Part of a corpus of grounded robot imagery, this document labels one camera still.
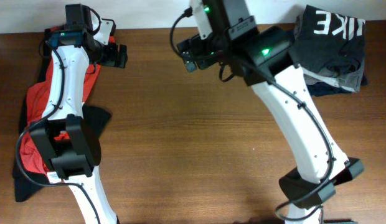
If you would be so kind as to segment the black t-shirt white letters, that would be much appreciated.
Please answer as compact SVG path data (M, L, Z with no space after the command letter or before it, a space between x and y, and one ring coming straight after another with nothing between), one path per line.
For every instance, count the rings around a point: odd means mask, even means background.
M366 20L307 5L292 46L305 69L339 75L356 72L365 58Z

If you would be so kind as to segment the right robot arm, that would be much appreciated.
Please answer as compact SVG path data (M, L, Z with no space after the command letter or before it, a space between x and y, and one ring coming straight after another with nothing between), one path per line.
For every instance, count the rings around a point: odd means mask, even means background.
M276 207L285 223L324 223L324 204L336 187L364 171L333 140L304 81L292 33L272 26L258 30L245 1L190 0L182 18L193 17L198 34L171 47L186 69L213 64L241 77L273 115L296 167L280 178L287 200Z

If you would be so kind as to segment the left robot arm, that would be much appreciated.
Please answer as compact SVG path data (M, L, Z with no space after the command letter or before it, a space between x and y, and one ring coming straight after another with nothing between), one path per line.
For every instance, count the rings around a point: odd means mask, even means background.
M48 187L69 187L86 223L119 223L100 179L99 137L83 118L83 85L89 65L125 68L127 47L110 42L116 24L94 9L68 4L65 14L46 41L54 67L49 99L26 133L49 169Z

